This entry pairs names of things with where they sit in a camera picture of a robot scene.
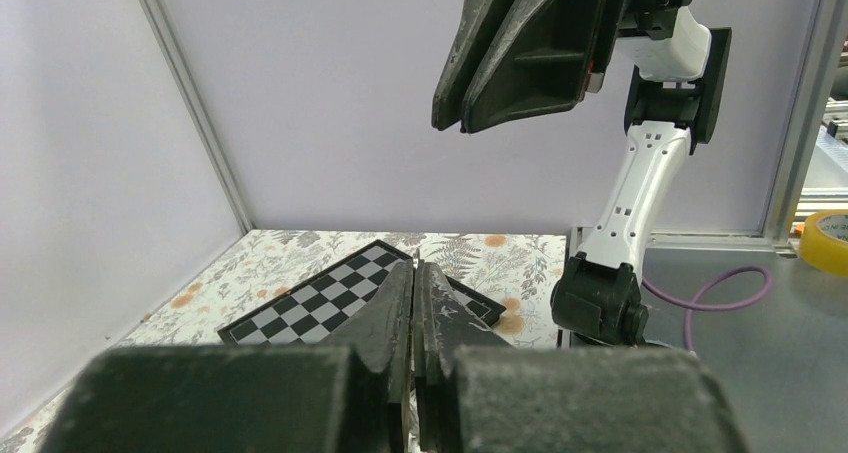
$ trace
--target white plastic part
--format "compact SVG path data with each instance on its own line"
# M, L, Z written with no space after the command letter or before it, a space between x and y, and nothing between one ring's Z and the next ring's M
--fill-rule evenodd
M673 178L689 155L689 129L646 121L627 132L627 153L609 203L595 230L577 251L586 260L618 269L633 266L642 281L642 260L657 212Z
M643 79L683 82L704 75L711 40L710 30L695 21L689 8L684 7L677 12L671 38L619 38L616 48L633 60Z

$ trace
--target checkerboard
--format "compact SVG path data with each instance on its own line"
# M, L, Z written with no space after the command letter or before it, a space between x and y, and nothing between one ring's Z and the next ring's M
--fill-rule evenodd
M239 345L317 343L377 293L389 271L409 255L375 241L218 331ZM489 326L505 308L456 280L454 295Z

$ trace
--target yellow tape roll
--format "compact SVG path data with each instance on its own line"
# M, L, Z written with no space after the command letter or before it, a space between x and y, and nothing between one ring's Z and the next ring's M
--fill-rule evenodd
M822 271L848 277L848 210L821 211L807 218L800 254Z

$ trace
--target leaf pattern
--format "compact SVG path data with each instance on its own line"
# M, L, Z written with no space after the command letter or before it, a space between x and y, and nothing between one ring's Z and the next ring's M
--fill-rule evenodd
M184 305L172 308L169 301L159 310L139 312L144 321L119 345L220 343L217 330L269 301L269 292L291 288L375 239L407 252L420 246L424 260L509 304L501 324L513 328L495 331L512 344L555 344L549 295L565 259L564 236L254 230L189 283L196 286L175 295ZM266 293L260 297L262 290ZM65 394L0 443L0 453L35 451Z

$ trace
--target metal strip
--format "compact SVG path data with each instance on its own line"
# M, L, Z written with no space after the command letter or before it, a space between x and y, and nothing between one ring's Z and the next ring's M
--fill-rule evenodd
M227 156L221 148L212 120L197 90L197 85L188 67L183 49L177 40L165 2L163 0L139 0L139 2L147 15L148 21L150 21L156 39L159 41L168 67L171 68L171 73L174 75L174 80L177 82L177 87L180 89L191 119L197 127L200 140L203 142L203 147L206 148L206 153L209 155L215 174L218 175L218 181L221 182L221 187L224 189L224 194L233 209L239 227L242 233L247 234L247 232L255 229L253 216L244 201Z
M763 225L763 236L775 245L788 241L837 60L848 34L846 0L818 0L817 4Z

